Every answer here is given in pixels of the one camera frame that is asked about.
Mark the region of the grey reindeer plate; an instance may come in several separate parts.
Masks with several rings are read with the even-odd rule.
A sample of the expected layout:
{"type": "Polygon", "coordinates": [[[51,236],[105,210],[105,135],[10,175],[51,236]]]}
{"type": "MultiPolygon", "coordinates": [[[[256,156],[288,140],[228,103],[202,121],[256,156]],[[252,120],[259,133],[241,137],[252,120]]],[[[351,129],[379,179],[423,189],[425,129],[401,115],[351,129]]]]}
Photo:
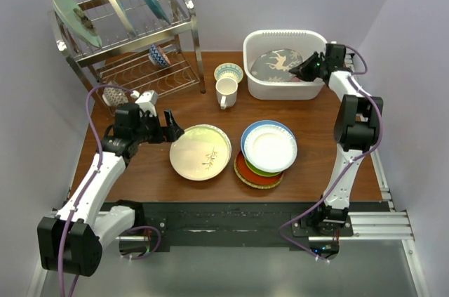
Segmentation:
{"type": "Polygon", "coordinates": [[[270,83],[290,82],[295,80],[295,75],[290,70],[302,62],[302,56],[297,51],[277,49],[257,58],[250,69],[250,75],[270,83]]]}

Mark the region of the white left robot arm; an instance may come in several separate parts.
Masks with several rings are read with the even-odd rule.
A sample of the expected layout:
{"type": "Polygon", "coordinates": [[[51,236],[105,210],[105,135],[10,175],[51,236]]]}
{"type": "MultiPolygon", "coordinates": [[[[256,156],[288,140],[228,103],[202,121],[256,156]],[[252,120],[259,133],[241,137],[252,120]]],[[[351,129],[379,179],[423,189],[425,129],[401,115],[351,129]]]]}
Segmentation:
{"type": "Polygon", "coordinates": [[[142,143],[174,143],[184,133],[170,110],[161,125],[151,103],[126,103],[100,141],[93,163],[71,199],[54,216],[44,217],[37,235],[42,268],[90,277],[103,251],[122,233],[138,235],[146,223],[141,203],[119,200],[98,214],[109,191],[142,143]]]}

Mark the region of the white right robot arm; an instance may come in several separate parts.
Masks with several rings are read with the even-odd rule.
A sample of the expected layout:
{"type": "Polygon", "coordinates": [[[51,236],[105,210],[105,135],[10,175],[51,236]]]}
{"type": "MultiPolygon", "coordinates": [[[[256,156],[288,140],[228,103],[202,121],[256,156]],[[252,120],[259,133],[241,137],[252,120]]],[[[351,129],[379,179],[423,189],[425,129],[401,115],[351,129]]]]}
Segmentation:
{"type": "Polygon", "coordinates": [[[326,44],[321,53],[313,53],[303,63],[290,70],[303,81],[321,79],[340,100],[333,136],[337,154],[330,182],[321,198],[298,217],[282,225],[298,224],[312,227],[322,236],[344,227],[349,213],[351,190],[361,162],[379,146],[383,135],[383,99],[369,94],[355,80],[356,75],[344,66],[348,47],[326,44]]]}

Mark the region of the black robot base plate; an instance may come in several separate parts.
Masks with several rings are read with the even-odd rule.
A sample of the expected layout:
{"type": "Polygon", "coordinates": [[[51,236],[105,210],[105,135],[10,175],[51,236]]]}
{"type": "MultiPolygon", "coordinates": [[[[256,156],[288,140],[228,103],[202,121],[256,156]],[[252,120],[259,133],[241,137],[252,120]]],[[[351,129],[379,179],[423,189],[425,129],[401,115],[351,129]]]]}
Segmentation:
{"type": "Polygon", "coordinates": [[[143,236],[161,252],[173,246],[310,246],[314,253],[322,253],[317,237],[331,242],[336,236],[354,234],[349,218],[341,225],[322,222],[321,210],[294,221],[311,207],[309,202],[145,202],[142,207],[144,224],[156,231],[129,232],[121,236],[122,246],[143,236]]]}

